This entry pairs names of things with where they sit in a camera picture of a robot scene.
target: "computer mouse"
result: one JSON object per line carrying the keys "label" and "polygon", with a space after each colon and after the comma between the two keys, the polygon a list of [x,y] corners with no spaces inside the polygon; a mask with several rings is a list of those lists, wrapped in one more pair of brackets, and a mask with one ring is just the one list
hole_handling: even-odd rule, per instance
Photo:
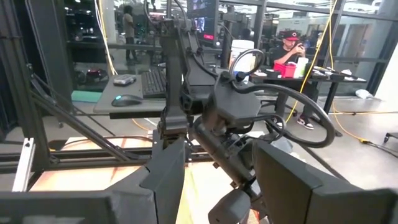
{"label": "computer mouse", "polygon": [[134,95],[119,95],[112,101],[112,106],[133,106],[141,104],[143,99]]}

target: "man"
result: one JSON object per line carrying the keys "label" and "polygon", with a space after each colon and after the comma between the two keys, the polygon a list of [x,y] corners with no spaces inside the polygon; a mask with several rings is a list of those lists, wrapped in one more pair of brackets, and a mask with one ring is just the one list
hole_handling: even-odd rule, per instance
{"label": "man", "polygon": [[[297,62],[299,57],[305,57],[304,46],[303,44],[297,43],[298,41],[299,35],[296,31],[286,31],[282,39],[283,44],[271,50],[270,60],[272,66],[274,66],[275,63],[285,64],[287,62]],[[302,86],[301,82],[281,82],[278,84],[287,86],[297,91],[300,91]],[[318,90],[308,83],[306,83],[303,93],[313,100],[316,100],[316,98],[318,97]],[[281,117],[283,117],[285,113],[287,98],[288,96],[285,94],[278,94],[275,112]],[[297,120],[298,124],[301,124],[307,129],[313,130],[313,125],[311,124],[309,119],[311,116],[312,111],[307,106],[304,106],[303,113]]]}
{"label": "man", "polygon": [[[123,9],[123,29],[126,37],[126,44],[134,44],[134,23],[132,20],[132,7],[125,6]],[[126,61],[129,63],[131,61],[130,52],[135,62],[138,61],[137,54],[135,50],[126,50]]]}

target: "red box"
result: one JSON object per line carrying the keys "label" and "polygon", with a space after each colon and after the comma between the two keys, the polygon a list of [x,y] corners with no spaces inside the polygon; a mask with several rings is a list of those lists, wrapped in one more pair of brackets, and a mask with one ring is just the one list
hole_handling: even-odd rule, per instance
{"label": "red box", "polygon": [[296,70],[295,65],[281,65],[276,63],[274,65],[275,71],[280,71],[282,78],[293,78],[294,71]]}

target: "black t-shirt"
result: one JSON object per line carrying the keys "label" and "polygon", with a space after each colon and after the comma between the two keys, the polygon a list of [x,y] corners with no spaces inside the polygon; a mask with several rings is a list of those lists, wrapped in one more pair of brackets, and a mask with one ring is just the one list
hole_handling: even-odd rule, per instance
{"label": "black t-shirt", "polygon": [[[272,67],[274,66],[274,61],[275,60],[278,60],[278,59],[282,58],[287,53],[289,53],[289,51],[285,50],[282,46],[272,49],[271,52],[270,52],[270,56],[269,56],[271,66]],[[287,59],[287,61],[285,63],[287,63],[287,62],[297,62],[298,57],[299,57],[298,54],[293,54],[292,56],[290,56],[289,59]]]}

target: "gray desk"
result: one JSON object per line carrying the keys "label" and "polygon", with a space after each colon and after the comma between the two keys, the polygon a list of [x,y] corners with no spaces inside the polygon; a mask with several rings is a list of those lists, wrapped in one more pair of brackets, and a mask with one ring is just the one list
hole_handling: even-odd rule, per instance
{"label": "gray desk", "polygon": [[111,119],[124,118],[158,118],[165,107],[165,100],[144,100],[140,105],[114,107],[111,105],[112,101],[118,95],[130,94],[142,97],[141,76],[137,76],[135,83],[120,87],[113,85],[113,79],[109,79],[101,98],[94,107],[94,113],[109,113]]}

